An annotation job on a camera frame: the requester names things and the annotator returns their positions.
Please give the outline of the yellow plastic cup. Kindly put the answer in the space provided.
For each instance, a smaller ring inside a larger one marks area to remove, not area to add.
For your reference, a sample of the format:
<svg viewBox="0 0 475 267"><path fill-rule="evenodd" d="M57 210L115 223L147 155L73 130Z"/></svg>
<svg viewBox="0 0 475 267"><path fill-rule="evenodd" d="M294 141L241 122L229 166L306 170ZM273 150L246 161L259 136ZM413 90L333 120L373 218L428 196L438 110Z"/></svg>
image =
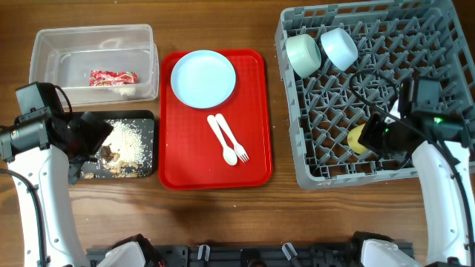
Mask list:
<svg viewBox="0 0 475 267"><path fill-rule="evenodd" d="M352 129L347 136L347 143L350 149L357 154L363 154L367 151L367 148L358 141L364 126L365 124L357 126L356 128Z"/></svg>

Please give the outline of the red snack wrapper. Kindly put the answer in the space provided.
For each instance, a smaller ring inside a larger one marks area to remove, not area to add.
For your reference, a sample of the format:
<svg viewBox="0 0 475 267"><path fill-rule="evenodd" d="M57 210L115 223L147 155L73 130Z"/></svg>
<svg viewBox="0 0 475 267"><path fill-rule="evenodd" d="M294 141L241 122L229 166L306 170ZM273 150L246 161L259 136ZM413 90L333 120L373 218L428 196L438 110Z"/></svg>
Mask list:
<svg viewBox="0 0 475 267"><path fill-rule="evenodd" d="M136 84L138 78L136 73L129 71L104 71L94 70L90 75L90 86L115 86Z"/></svg>

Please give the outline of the light blue small bowl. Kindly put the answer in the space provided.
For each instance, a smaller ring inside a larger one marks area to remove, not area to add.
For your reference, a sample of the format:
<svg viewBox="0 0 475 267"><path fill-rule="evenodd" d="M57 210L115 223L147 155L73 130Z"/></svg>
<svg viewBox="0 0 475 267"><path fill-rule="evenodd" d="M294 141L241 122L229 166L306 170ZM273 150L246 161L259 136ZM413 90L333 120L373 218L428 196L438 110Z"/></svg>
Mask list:
<svg viewBox="0 0 475 267"><path fill-rule="evenodd" d="M321 44L327 57L339 70L345 71L358 58L358 49L355 42L341 28L323 33Z"/></svg>

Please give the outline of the mint green bowl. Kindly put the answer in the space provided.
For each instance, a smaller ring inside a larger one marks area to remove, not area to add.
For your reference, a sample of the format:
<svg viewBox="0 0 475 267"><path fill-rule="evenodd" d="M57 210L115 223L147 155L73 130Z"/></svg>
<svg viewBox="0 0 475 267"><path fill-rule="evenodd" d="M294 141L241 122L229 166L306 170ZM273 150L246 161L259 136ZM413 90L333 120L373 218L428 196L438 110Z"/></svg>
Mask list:
<svg viewBox="0 0 475 267"><path fill-rule="evenodd" d="M308 34L289 37L286 41L289 63L302 78L308 78L321 66L321 53L313 37Z"/></svg>

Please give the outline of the light blue plate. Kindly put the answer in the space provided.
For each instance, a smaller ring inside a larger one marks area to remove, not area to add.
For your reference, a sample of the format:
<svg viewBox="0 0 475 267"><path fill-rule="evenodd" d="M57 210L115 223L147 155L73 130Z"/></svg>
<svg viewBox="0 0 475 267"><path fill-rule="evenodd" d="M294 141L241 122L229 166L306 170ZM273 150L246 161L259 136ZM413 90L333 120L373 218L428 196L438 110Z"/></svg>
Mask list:
<svg viewBox="0 0 475 267"><path fill-rule="evenodd" d="M191 108L208 109L233 93L237 74L232 63L213 50L196 50L177 61L171 72L174 95Z"/></svg>

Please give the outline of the pink plastic fork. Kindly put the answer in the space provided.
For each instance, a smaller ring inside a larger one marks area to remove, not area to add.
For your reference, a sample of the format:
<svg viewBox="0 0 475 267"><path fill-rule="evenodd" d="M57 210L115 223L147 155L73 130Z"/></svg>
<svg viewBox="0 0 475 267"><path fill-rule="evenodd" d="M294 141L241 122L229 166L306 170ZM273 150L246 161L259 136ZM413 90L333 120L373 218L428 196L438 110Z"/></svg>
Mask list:
<svg viewBox="0 0 475 267"><path fill-rule="evenodd" d="M245 151L244 147L236 140L235 135L233 134L224 116L221 113L218 113L215 115L215 119L232 142L234 152L236 153L238 159L240 159L242 162L248 162L249 156L247 152Z"/></svg>

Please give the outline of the cream plastic spoon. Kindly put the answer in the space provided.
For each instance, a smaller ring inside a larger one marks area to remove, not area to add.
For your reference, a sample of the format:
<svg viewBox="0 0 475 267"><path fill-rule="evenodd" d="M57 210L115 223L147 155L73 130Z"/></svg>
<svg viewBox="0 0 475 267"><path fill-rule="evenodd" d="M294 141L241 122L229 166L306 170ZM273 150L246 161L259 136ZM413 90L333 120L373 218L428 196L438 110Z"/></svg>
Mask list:
<svg viewBox="0 0 475 267"><path fill-rule="evenodd" d="M228 165L232 165L232 166L236 165L238 163L238 157L235 154L235 152L227 145L227 143L226 143L226 141L223 137L223 134L220 130L220 126L217 123L217 120L215 119L215 117L213 115L208 115L207 116L207 122L208 122L210 128L212 129L212 131L214 132L215 136L217 137L219 143L222 146L223 158L224 158L225 162Z"/></svg>

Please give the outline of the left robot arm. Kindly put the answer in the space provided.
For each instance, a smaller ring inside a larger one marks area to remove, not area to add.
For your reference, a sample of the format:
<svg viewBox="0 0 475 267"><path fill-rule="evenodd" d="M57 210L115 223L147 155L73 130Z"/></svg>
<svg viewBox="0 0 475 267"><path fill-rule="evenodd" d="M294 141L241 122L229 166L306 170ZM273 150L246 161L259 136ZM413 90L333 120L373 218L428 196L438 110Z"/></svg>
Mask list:
<svg viewBox="0 0 475 267"><path fill-rule="evenodd" d="M73 218L68 184L93 160L112 126L86 112L35 111L1 132L4 174L16 183L26 266L89 266Z"/></svg>

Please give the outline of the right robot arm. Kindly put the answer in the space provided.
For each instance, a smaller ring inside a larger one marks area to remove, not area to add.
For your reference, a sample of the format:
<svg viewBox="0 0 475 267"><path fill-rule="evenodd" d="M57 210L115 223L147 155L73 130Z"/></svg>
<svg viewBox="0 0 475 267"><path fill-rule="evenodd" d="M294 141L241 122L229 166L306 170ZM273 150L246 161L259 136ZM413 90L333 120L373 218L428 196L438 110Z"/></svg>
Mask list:
<svg viewBox="0 0 475 267"><path fill-rule="evenodd" d="M462 122L437 113L381 116L352 129L347 137L358 154L404 154L422 188L427 221L428 266L474 265L474 193L470 151Z"/></svg>

